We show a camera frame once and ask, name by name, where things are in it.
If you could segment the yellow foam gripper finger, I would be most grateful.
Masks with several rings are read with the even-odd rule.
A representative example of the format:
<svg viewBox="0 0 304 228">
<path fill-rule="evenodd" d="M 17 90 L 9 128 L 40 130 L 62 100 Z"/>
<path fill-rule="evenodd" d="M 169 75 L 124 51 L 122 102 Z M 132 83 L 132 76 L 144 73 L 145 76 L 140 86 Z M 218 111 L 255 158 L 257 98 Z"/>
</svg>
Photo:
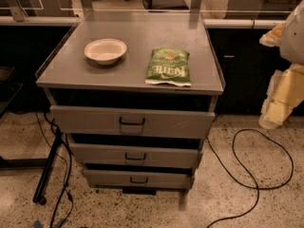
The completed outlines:
<svg viewBox="0 0 304 228">
<path fill-rule="evenodd" d="M 283 125 L 292 112 L 293 110 L 287 104 L 266 99 L 262 105 L 258 123 L 265 129 L 276 129 Z"/>
</svg>

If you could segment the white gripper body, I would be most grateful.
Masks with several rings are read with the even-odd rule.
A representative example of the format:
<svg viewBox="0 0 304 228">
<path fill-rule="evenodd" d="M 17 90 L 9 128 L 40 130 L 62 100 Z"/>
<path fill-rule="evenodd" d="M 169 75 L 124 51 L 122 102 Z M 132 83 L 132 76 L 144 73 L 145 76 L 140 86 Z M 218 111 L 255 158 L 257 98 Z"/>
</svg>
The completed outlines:
<svg viewBox="0 0 304 228">
<path fill-rule="evenodd" d="M 268 111 L 293 111 L 304 101 L 304 66 L 291 64 L 285 71 L 276 70 L 267 95 Z"/>
</svg>

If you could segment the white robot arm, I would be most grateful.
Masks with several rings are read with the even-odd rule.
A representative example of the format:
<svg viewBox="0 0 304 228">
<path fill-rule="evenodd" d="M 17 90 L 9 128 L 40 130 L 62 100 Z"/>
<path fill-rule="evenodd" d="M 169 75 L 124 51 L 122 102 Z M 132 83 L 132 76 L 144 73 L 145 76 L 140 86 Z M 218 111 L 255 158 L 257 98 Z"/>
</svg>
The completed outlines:
<svg viewBox="0 0 304 228">
<path fill-rule="evenodd" d="M 304 101 L 304 1 L 259 42 L 266 47 L 279 47 L 280 56 L 291 63 L 288 69 L 275 71 L 261 108 L 259 125 L 275 129 Z"/>
</svg>

